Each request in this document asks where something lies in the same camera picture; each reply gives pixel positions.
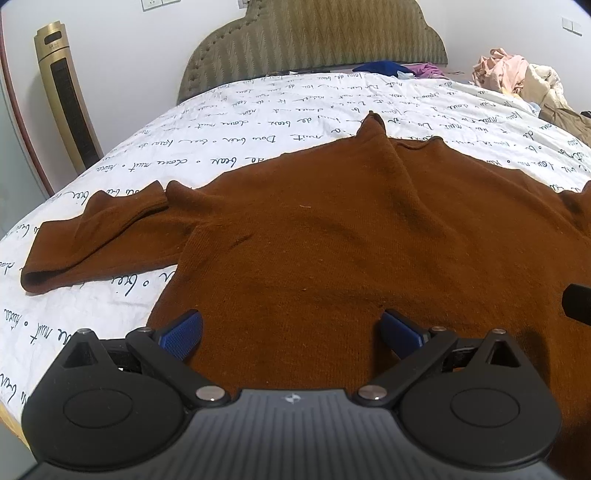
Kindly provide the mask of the beige cream jacket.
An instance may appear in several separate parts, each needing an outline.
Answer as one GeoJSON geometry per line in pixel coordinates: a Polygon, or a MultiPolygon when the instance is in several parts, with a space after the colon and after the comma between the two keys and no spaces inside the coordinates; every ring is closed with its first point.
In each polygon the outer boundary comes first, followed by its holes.
{"type": "Polygon", "coordinates": [[[571,109],[561,78],[550,66],[530,63],[525,71],[520,96],[526,102],[536,104],[539,111],[545,106],[571,109]]]}

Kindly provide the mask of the purple garment by headboard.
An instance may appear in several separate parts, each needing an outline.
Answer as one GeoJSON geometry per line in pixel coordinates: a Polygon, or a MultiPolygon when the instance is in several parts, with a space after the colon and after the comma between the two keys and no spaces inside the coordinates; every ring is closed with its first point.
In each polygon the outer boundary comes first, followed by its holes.
{"type": "Polygon", "coordinates": [[[419,79],[442,79],[446,77],[445,72],[432,63],[410,64],[407,68],[419,79]]]}

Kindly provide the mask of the brown knit sweater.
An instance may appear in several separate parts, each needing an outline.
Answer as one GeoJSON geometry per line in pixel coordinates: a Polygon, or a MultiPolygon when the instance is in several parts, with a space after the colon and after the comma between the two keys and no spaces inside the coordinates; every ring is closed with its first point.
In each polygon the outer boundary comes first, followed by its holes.
{"type": "Polygon", "coordinates": [[[48,222],[22,271],[34,294],[173,266],[148,323],[190,309],[190,367],[228,389],[353,388],[386,369],[383,310],[465,336],[505,327],[560,395],[590,388],[590,330],[560,298],[590,279],[590,193],[557,193],[433,138],[352,137],[190,189],[94,194],[48,222]]]}

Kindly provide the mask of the white wall switch plate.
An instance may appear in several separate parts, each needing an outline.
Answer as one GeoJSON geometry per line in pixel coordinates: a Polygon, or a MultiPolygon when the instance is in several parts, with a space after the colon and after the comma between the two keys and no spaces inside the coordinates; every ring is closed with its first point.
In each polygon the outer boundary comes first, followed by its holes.
{"type": "Polygon", "coordinates": [[[140,3],[142,10],[146,12],[179,1],[180,0],[141,0],[140,3]]]}

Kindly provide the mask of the pink clothes pile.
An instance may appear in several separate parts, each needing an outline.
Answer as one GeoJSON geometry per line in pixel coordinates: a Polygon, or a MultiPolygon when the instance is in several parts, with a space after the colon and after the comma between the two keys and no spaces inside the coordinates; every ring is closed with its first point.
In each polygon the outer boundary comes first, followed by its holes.
{"type": "Polygon", "coordinates": [[[529,62],[521,55],[507,53],[503,48],[490,50],[473,67],[473,81],[481,88],[519,95],[523,89],[529,62]]]}

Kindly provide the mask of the white bedspread with script print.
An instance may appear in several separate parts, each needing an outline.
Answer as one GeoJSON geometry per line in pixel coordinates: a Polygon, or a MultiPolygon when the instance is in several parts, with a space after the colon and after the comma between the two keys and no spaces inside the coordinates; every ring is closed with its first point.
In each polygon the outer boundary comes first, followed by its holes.
{"type": "Polygon", "coordinates": [[[197,188],[225,172],[351,136],[372,111],[391,137],[439,136],[556,191],[580,190],[590,178],[590,150],[582,141],[541,120],[527,102],[469,84],[325,73],[217,87],[144,126],[2,238],[2,420],[19,428],[30,393],[76,330],[116,338],[142,326],[173,275],[168,267],[29,295],[20,275],[43,223],[81,214],[98,191],[127,196],[173,180],[197,188]]]}

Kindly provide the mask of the olive khaki puffer coat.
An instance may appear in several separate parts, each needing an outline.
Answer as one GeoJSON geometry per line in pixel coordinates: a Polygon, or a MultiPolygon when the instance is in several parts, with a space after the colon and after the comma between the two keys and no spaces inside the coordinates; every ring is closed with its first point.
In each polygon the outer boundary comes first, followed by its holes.
{"type": "Polygon", "coordinates": [[[569,108],[555,108],[544,104],[541,107],[540,117],[565,130],[575,138],[591,146],[591,119],[569,108]]]}

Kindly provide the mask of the olive quilted headboard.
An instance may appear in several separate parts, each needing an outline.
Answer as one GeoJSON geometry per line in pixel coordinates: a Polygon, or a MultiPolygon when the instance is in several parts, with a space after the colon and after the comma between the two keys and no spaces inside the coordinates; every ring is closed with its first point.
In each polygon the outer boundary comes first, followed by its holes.
{"type": "Polygon", "coordinates": [[[177,100],[270,74],[380,60],[447,64],[443,39],[418,2],[252,1],[193,51],[177,100]]]}

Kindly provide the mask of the blue garment by headboard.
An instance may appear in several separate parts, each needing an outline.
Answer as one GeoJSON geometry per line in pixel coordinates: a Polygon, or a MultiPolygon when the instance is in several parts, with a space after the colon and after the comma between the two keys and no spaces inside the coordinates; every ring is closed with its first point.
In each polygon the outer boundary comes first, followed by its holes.
{"type": "Polygon", "coordinates": [[[377,73],[386,76],[398,77],[403,75],[414,75],[414,72],[408,67],[390,60],[374,61],[356,66],[353,72],[377,73]]]}

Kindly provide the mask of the gold tower fan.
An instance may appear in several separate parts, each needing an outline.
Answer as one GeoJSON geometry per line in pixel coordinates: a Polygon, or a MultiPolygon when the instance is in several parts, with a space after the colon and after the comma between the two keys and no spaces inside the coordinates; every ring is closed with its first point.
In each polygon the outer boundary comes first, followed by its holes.
{"type": "Polygon", "coordinates": [[[65,149],[78,174],[102,157],[76,75],[66,27],[60,21],[40,28],[35,51],[48,103],[65,149]]]}

